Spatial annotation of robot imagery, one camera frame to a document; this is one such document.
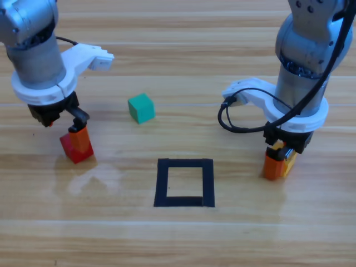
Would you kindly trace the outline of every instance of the black cable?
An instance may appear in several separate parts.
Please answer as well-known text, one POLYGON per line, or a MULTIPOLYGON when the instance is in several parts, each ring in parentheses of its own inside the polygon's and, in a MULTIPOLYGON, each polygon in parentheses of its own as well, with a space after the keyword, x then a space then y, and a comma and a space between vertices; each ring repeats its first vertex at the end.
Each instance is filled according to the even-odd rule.
POLYGON ((74 46, 76 46, 76 45, 78 44, 77 42, 72 41, 72 40, 69 40, 69 39, 64 38, 64 37, 56 36, 56 39, 61 40, 61 41, 65 41, 65 42, 68 42, 68 43, 71 43, 71 44, 74 45, 74 46))
POLYGON ((300 114, 301 111, 307 106, 307 104, 313 99, 313 97, 318 93, 318 91, 320 90, 320 88, 322 87, 322 85, 324 84, 324 82, 327 80, 328 76, 330 75, 334 64, 337 60, 337 58, 339 57, 342 49, 344 48, 344 44, 345 44, 345 40, 347 38, 347 35, 352 27, 353 24, 353 20, 355 17, 355 13, 356 13, 356 5, 355 5, 356 1, 355 0, 351 0, 350 4, 348 6, 348 8, 345 10, 345 16, 343 18, 343 23, 340 29, 340 34, 338 36, 337 42, 335 44, 335 48, 333 50, 332 56, 330 58, 330 61, 323 73, 323 75, 321 76, 321 78, 319 79, 319 81, 315 84, 315 86, 306 94, 306 96, 297 104, 295 105, 295 107, 293 107, 289 112, 287 112, 283 117, 281 117, 280 119, 271 122, 268 125, 264 125, 261 127, 256 127, 256 128, 241 128, 241 127, 236 127, 236 126, 231 126, 228 127, 227 125, 225 125, 222 120, 221 120, 221 115, 223 114, 223 110, 226 108, 226 105, 223 103, 221 105, 221 108, 219 110, 218 113, 218 120, 220 125, 230 131, 230 132, 234 132, 234 133, 239 133, 239 134, 244 134, 244 133, 251 133, 251 132, 260 132, 260 131, 265 131, 265 130, 269 130, 272 128, 276 128, 278 126, 281 126, 282 124, 286 123, 287 121, 289 121, 291 118, 295 117, 296 115, 300 114))
POLYGON ((259 88, 243 88, 243 89, 240 89, 238 90, 237 92, 235 92, 232 96, 229 96, 225 99, 225 104, 226 104, 226 117, 228 118, 228 121, 229 121, 229 124, 231 125, 231 127, 234 127, 233 123, 231 122, 231 119, 230 119, 230 115, 229 115, 229 106, 231 106, 232 103, 236 102, 236 95, 238 93, 241 93, 243 91, 247 91, 247 90, 254 90, 254 91, 260 91, 260 92, 263 92, 267 95, 269 95, 270 97, 276 99, 277 101, 279 101, 280 103, 282 103, 284 106, 286 106, 287 108, 289 108, 290 110, 292 109, 291 106, 289 106, 287 103, 285 103, 283 100, 279 99, 278 97, 276 97, 275 95, 273 95, 272 93, 270 92, 267 92, 265 90, 262 90, 262 89, 259 89, 259 88))

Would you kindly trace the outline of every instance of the orange block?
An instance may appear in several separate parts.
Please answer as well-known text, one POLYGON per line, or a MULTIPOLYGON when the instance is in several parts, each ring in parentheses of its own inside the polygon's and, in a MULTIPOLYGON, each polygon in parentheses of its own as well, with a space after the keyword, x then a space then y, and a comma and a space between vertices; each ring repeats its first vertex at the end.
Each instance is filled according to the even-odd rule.
POLYGON ((276 161, 266 154, 265 164, 263 166, 263 175, 267 180, 275 181, 283 174, 284 160, 276 161))
POLYGON ((88 150, 90 138, 87 127, 76 133, 70 132, 69 136, 71 138, 72 146, 76 151, 84 153, 88 150))
POLYGON ((87 129, 78 133, 68 133, 60 138, 62 147, 74 164, 94 155, 87 129))

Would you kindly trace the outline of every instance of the red block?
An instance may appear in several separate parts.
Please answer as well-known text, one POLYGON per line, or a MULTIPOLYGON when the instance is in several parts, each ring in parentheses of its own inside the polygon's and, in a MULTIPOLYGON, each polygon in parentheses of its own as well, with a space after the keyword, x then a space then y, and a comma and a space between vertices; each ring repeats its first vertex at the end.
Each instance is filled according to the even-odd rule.
POLYGON ((80 152, 75 150, 75 148, 73 147, 70 134, 62 136, 60 140, 67 157, 69 157, 74 164, 84 161, 94 155, 91 143, 89 143, 88 149, 85 152, 80 152))

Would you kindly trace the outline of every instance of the block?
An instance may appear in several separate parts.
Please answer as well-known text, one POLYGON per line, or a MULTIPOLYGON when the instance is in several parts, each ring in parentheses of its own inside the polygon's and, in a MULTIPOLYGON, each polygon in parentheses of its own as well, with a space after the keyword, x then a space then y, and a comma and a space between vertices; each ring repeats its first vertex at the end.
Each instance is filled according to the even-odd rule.
MULTIPOLYGON (((83 134, 83 132, 79 132, 80 134, 78 135, 78 137, 80 136, 85 136, 83 134)), ((62 147, 66 153, 66 156, 71 159, 71 161, 74 164, 77 164, 79 162, 82 162, 84 160, 86 160, 87 158, 91 157, 92 155, 94 155, 94 151, 92 148, 92 145, 90 143, 90 141, 88 141, 87 139, 75 139, 75 137, 73 136, 73 133, 68 133, 64 136, 62 136, 60 138, 62 147)))
POLYGON ((276 161, 265 155, 265 163, 263 166, 263 175, 269 181, 276 181, 283 174, 284 160, 276 161))
POLYGON ((128 100, 128 109, 131 117, 138 124, 150 121, 156 116, 155 105, 145 93, 130 98, 128 100))
MULTIPOLYGON (((277 142, 272 147, 273 150, 281 149, 284 146, 282 142, 277 142)), ((295 164, 297 153, 292 152, 290 157, 286 160, 277 161, 271 159, 267 154, 265 155, 264 163, 264 177, 270 181, 275 181, 279 178, 286 178, 295 164)))

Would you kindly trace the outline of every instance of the metal cylinder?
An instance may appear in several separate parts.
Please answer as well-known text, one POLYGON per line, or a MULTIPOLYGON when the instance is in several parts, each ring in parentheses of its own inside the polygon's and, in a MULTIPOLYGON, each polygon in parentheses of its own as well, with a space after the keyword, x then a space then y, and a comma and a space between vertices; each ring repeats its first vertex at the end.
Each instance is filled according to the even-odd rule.
MULTIPOLYGON (((322 102, 325 89, 329 78, 324 82, 319 92, 302 110, 297 117, 309 117, 318 112, 322 102)), ((280 67, 278 82, 276 86, 275 96, 291 107, 296 106, 300 100, 315 86, 318 79, 311 79, 303 76, 298 76, 285 69, 283 65, 280 67)), ((283 105, 278 100, 274 100, 275 107, 282 113, 286 114, 290 109, 283 105)))
POLYGON ((21 83, 27 88, 47 89, 57 85, 66 75, 55 35, 27 50, 7 47, 7 54, 21 83))

